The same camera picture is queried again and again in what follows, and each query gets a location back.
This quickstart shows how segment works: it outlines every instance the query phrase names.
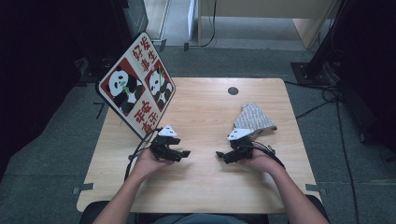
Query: floor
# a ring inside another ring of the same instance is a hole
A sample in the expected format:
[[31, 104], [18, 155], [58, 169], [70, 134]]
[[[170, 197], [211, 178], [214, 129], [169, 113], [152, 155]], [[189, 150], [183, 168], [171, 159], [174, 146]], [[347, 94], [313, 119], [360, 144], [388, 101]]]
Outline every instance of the floor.
[[[196, 46], [197, 21], [195, 18], [192, 39], [189, 39], [187, 0], [145, 0], [148, 13], [147, 32], [153, 39], [166, 39], [167, 46]], [[310, 50], [316, 50], [320, 37], [324, 37], [330, 25], [327, 20]], [[213, 18], [203, 18], [202, 44], [208, 44], [214, 32]], [[271, 18], [216, 18], [215, 36], [209, 48], [225, 49], [283, 49], [304, 50], [305, 47], [292, 19]]]

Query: person's left hand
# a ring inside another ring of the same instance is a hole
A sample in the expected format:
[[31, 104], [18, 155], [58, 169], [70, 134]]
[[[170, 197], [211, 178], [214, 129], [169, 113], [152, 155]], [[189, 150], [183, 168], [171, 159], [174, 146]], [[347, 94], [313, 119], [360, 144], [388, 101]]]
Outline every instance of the person's left hand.
[[173, 161], [157, 161], [150, 149], [144, 149], [137, 157], [136, 163], [134, 164], [134, 169], [130, 175], [140, 178], [141, 180], [145, 180], [154, 175], [163, 167], [173, 163]]

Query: dark equipment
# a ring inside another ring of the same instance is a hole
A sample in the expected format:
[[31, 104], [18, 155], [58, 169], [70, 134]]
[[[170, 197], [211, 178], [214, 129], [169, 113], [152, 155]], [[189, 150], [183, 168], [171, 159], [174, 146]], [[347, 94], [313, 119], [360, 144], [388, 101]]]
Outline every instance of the dark equipment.
[[152, 141], [149, 148], [157, 161], [164, 159], [167, 161], [180, 161], [182, 158], [187, 158], [190, 155], [190, 151], [176, 151], [169, 147], [169, 145], [178, 145], [180, 139], [168, 136], [157, 136]]
[[243, 159], [251, 159], [252, 158], [252, 153], [253, 149], [258, 149], [271, 157], [274, 161], [279, 163], [283, 168], [285, 168], [285, 165], [280, 161], [280, 159], [275, 155], [275, 151], [271, 147], [266, 147], [263, 144], [256, 143], [257, 146], [254, 146], [253, 143], [250, 141], [250, 139], [247, 136], [244, 136], [242, 138], [236, 139], [236, 140], [231, 140], [230, 145], [233, 151], [223, 153], [217, 151], [216, 154], [219, 156], [219, 158], [222, 158], [226, 164], [231, 163], [231, 162], [237, 162]]

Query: wooden table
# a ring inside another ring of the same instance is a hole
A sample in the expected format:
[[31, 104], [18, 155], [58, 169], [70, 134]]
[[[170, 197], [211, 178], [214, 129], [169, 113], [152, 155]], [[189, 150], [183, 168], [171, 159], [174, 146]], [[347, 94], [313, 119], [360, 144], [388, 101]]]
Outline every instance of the wooden table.
[[310, 49], [337, 0], [191, 0], [189, 34], [192, 34], [193, 12], [197, 6], [198, 44], [201, 45], [201, 17], [290, 18], [306, 49]]
[[[227, 135], [241, 112], [253, 102], [277, 126], [264, 131], [256, 141], [270, 145], [304, 193], [305, 184], [316, 185], [306, 156], [285, 84], [278, 78], [173, 78], [176, 94], [160, 127], [171, 124], [181, 142], [171, 146], [190, 150], [180, 163], [166, 167], [147, 180], [137, 193], [132, 212], [150, 213], [249, 213], [285, 212], [271, 176], [237, 163], [225, 164], [215, 151], [231, 150]], [[236, 87], [239, 93], [228, 93]], [[120, 188], [139, 139], [125, 123], [108, 110], [94, 151], [78, 210], [92, 202], [111, 200]]]

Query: hand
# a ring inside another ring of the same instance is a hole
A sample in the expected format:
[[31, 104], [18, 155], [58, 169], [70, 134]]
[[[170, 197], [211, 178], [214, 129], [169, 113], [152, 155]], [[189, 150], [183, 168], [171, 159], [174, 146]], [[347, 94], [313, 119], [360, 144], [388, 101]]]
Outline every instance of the hand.
[[253, 156], [251, 159], [244, 159], [239, 161], [238, 163], [249, 166], [255, 170], [260, 172], [265, 172], [271, 174], [274, 169], [278, 167], [282, 168], [276, 161], [274, 161], [271, 157], [259, 151], [258, 149], [253, 149]]
[[137, 157], [134, 169], [130, 173], [142, 181], [154, 175], [157, 171], [173, 164], [173, 161], [157, 161], [150, 149], [144, 149]]

